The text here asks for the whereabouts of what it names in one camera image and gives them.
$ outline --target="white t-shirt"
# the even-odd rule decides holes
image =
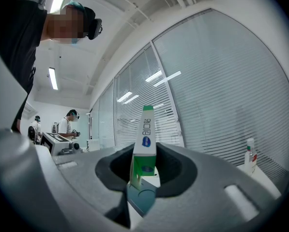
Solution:
[[[38,135],[37,141],[40,142],[41,137],[39,136],[39,133],[42,134],[41,124],[39,122],[37,122],[37,121],[33,121],[33,122],[31,122],[30,126],[35,128],[35,130],[37,132],[37,135]]]
[[[62,118],[58,123],[58,133],[71,133],[71,125],[69,120],[65,117]]]

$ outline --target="wall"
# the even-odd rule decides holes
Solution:
[[[115,52],[101,73],[91,96],[90,108],[122,67],[150,40],[175,23],[213,8],[237,20],[271,50],[289,79],[289,24],[270,0],[198,0],[198,3],[181,9],[178,5],[152,15],[154,22],[145,21]]]
[[[34,100],[59,106],[89,109],[91,96],[82,95],[82,92],[73,90],[53,90],[43,87],[36,92]]]
[[[59,122],[63,117],[66,116],[66,114],[71,109],[76,109],[76,111],[80,114],[80,117],[85,116],[86,113],[88,113],[88,110],[86,109],[80,109],[80,108],[74,108],[74,107],[67,107],[67,106],[60,106],[60,105],[53,105],[49,103],[34,101],[35,94],[37,92],[36,88],[33,88],[30,95],[27,98],[27,101],[38,111],[37,114],[41,118],[41,126],[42,131],[44,132],[51,132],[52,124],[53,122],[57,121]],[[21,133],[23,135],[27,134],[28,127],[32,121],[34,121],[34,116],[32,116],[30,119],[22,119],[21,120]],[[71,123],[72,129],[75,130],[83,130],[82,128],[77,128],[78,124],[77,122]]]

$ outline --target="toothpaste tube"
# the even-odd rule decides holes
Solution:
[[[130,167],[130,184],[140,189],[142,176],[154,176],[156,163],[153,106],[144,106]]]

